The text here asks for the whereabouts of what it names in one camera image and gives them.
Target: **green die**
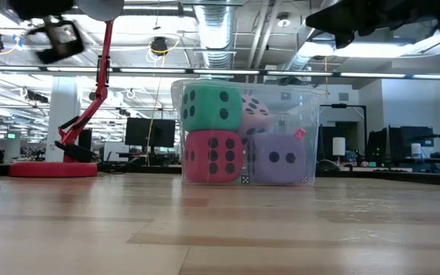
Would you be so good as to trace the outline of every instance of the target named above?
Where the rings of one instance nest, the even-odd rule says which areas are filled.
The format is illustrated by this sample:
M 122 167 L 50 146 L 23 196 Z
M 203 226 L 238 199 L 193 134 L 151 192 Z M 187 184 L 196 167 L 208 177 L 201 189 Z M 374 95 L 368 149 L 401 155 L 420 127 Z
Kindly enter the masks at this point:
M 185 131 L 236 131 L 241 124 L 242 97 L 236 88 L 187 85 L 182 101 L 180 114 Z

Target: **red lamp base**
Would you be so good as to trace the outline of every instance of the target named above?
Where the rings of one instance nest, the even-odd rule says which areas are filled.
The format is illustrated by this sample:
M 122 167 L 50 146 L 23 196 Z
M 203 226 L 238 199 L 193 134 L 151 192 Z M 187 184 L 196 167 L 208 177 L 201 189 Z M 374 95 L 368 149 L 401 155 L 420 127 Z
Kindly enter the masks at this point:
M 9 176 L 33 178 L 67 178 L 97 176 L 95 163 L 57 163 L 28 161 L 13 163 L 9 167 Z

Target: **clear plastic bin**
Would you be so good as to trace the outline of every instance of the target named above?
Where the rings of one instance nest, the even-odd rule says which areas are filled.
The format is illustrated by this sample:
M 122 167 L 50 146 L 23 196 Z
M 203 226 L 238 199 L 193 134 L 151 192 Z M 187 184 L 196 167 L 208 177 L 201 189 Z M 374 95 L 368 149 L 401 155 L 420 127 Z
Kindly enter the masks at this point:
M 184 182 L 313 184 L 324 94 L 298 86 L 174 82 Z

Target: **purple die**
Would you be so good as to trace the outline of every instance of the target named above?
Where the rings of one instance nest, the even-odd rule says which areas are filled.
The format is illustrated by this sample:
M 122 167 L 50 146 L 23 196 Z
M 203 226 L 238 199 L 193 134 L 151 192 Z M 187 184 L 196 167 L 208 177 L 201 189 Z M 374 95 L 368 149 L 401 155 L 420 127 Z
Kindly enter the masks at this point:
M 269 113 L 266 105 L 253 96 L 242 96 L 242 121 L 237 130 L 242 144 L 246 144 L 248 138 L 253 134 L 267 132 L 272 120 L 273 116 Z
M 303 142 L 292 134 L 254 134 L 246 153 L 247 171 L 255 183 L 298 183 L 306 176 Z

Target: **wooden tabletop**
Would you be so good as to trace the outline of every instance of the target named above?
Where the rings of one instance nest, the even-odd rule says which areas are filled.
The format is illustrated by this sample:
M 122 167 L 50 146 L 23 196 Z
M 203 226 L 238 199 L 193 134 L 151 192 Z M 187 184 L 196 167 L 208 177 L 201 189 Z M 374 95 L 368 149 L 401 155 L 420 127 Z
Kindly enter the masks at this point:
M 0 274 L 440 275 L 440 186 L 1 177 Z

